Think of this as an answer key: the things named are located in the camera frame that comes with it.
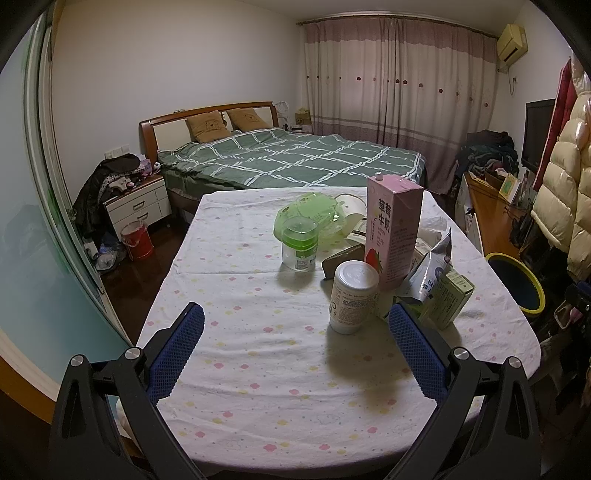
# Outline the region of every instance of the pillow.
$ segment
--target pillow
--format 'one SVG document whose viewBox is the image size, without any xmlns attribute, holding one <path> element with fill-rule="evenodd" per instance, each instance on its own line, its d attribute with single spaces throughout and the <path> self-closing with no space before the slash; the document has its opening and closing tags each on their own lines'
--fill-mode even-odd
<svg viewBox="0 0 591 480">
<path fill-rule="evenodd" d="M 242 132 L 271 128 L 256 114 L 254 108 L 235 108 L 234 110 L 228 110 L 228 115 L 230 116 L 232 125 Z"/>
<path fill-rule="evenodd" d="M 199 143 L 213 142 L 232 135 L 217 111 L 187 117 L 187 126 Z"/>
</svg>

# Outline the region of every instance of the trash can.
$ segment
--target trash can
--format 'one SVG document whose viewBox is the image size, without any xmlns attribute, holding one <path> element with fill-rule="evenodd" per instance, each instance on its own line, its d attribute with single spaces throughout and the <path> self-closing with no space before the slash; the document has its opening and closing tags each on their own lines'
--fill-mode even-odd
<svg viewBox="0 0 591 480">
<path fill-rule="evenodd" d="M 127 247 L 131 260 L 141 260 L 154 252 L 152 240 L 148 234 L 148 226 L 143 220 L 128 223 L 121 229 L 121 241 Z"/>
<path fill-rule="evenodd" d="M 529 319 L 537 317 L 546 306 L 540 281 L 522 262 L 502 253 L 491 253 L 486 261 L 509 290 L 513 300 Z"/>
</svg>

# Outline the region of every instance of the nightstand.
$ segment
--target nightstand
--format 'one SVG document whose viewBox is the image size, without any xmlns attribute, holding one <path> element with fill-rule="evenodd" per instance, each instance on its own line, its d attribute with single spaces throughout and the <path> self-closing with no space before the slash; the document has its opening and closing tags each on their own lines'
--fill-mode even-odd
<svg viewBox="0 0 591 480">
<path fill-rule="evenodd" d="M 172 209 L 162 175 L 152 175 L 141 185 L 105 202 L 117 238 L 128 223 L 143 220 L 147 225 L 170 215 Z"/>
</svg>

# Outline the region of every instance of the wall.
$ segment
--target wall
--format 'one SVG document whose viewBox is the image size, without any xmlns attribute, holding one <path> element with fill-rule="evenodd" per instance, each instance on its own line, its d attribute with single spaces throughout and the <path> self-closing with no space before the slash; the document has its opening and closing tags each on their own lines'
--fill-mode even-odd
<svg viewBox="0 0 591 480">
<path fill-rule="evenodd" d="M 550 19 L 530 1 L 524 4 L 513 23 L 525 28 L 529 50 L 509 69 L 510 78 L 517 77 L 513 97 L 509 92 L 507 75 L 498 74 L 495 107 L 489 129 L 508 131 L 521 160 L 525 104 L 556 97 L 560 70 L 571 52 Z"/>
<path fill-rule="evenodd" d="M 138 123 L 178 109 L 297 105 L 295 21 L 233 0 L 70 0 L 53 65 L 53 112 L 70 197 L 107 150 L 140 152 Z"/>
</svg>

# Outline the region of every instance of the white tablecloth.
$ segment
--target white tablecloth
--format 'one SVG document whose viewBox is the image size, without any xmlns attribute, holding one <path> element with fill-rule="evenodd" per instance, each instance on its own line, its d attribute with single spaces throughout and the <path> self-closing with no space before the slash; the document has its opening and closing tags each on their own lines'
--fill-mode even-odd
<svg viewBox="0 0 591 480">
<path fill-rule="evenodd" d="M 330 195 L 366 189 L 318 189 Z M 281 264 L 275 214 L 302 189 L 218 192 L 196 217 L 139 337 L 171 325 L 188 301 L 206 328 L 172 395 L 158 403 L 170 429 L 205 472 L 240 469 L 326 478 L 368 471 L 400 457 L 432 413 L 384 322 L 357 334 L 329 328 L 332 282 Z M 455 223 L 425 192 L 421 224 L 445 218 L 452 262 L 476 290 L 443 332 L 477 358 L 540 364 L 534 332 L 509 292 Z M 470 415 L 479 408 L 473 402 Z"/>
</svg>

